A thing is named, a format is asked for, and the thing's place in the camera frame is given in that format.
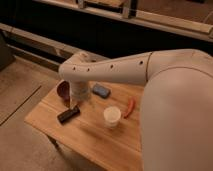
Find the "paper cup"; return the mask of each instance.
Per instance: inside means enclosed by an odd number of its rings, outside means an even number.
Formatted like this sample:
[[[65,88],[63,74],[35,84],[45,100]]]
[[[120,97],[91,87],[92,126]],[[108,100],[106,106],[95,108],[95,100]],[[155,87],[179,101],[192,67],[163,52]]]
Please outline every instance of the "paper cup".
[[[105,125],[108,128],[114,128],[121,119],[121,111],[116,106],[110,106],[104,110]]]

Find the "table top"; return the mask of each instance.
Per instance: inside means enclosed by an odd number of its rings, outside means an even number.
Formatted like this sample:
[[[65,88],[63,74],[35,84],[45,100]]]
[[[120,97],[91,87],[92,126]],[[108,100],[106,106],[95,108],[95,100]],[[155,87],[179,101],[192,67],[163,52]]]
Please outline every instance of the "table top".
[[[111,89],[108,99],[93,95],[80,105],[81,114],[61,125],[57,115],[67,110],[56,87],[27,115],[25,122],[107,170],[142,170],[139,106],[142,86],[101,83]],[[115,129],[104,125],[103,111],[115,105],[125,111],[128,99],[136,107]]]

